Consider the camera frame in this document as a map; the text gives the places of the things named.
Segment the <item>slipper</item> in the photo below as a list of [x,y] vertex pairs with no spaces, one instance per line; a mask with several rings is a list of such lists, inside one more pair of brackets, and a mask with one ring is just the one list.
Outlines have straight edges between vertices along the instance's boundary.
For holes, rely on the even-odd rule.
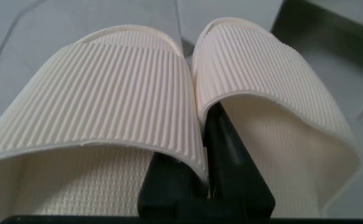
[[0,117],[0,221],[136,216],[153,152],[208,181],[193,85],[177,44],[143,26],[60,49]]
[[220,101],[275,197],[272,216],[325,216],[361,160],[303,57],[258,25],[222,18],[200,35],[191,75],[201,129]]

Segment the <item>tiled floor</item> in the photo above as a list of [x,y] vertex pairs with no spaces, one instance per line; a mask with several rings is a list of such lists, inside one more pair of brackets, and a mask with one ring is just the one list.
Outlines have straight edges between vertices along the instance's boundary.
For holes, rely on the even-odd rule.
[[[0,0],[0,115],[39,67],[59,48],[109,26],[160,29],[180,45],[195,43],[213,19],[233,16],[270,30],[283,0]],[[363,68],[328,54],[308,38],[296,48],[309,61],[349,118],[363,155]],[[335,201],[332,217],[363,217],[363,171]]]

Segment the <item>grout line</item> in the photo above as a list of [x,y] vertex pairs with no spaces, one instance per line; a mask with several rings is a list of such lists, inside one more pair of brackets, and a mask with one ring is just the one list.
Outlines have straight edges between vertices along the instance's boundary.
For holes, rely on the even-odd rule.
[[179,32],[179,44],[182,44],[182,27],[180,25],[180,15],[179,15],[179,7],[177,4],[177,0],[173,0],[175,4],[175,14],[176,14],[176,21],[177,21],[177,31]]
[[16,27],[16,25],[19,22],[19,20],[21,19],[21,17],[25,13],[27,13],[27,12],[35,9],[36,7],[40,6],[45,1],[47,1],[47,0],[38,0],[38,1],[30,4],[29,6],[27,6],[23,10],[21,10],[20,13],[18,13],[18,15],[13,19],[10,28],[6,32],[5,38],[3,39],[2,43],[0,44],[0,57],[1,57],[2,51],[3,51],[3,49],[4,49],[4,47],[5,47],[6,43],[7,43],[7,41],[9,40],[9,38],[10,38],[10,36],[11,36],[14,28]]

